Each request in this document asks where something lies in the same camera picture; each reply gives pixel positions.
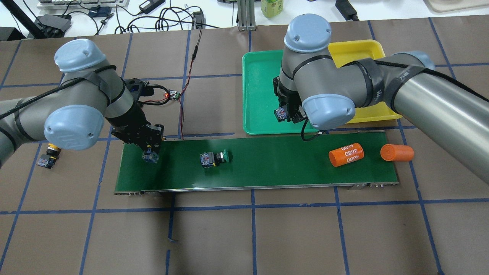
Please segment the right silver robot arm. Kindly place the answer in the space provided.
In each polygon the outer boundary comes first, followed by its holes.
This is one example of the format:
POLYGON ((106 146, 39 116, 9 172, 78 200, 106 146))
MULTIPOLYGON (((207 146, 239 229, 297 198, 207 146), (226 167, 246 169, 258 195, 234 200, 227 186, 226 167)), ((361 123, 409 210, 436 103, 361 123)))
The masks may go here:
POLYGON ((328 49, 331 35, 329 22, 316 14, 299 15, 288 25, 273 80, 278 121, 307 120, 318 131, 330 130, 352 120, 356 108, 384 102, 488 182, 488 99, 435 71, 424 52, 337 67, 328 49))

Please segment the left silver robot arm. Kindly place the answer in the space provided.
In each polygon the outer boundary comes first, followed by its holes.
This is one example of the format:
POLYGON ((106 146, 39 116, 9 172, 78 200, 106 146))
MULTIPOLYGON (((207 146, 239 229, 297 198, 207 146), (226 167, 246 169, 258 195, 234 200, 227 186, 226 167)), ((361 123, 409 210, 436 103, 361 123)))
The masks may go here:
POLYGON ((76 151, 91 148, 104 121, 112 125, 116 138, 140 147, 143 160, 157 163, 164 126, 146 119, 139 98, 163 87, 123 80, 89 39, 67 42, 54 59, 63 73, 59 87, 38 96, 1 101, 1 164, 20 146, 35 141, 76 151))

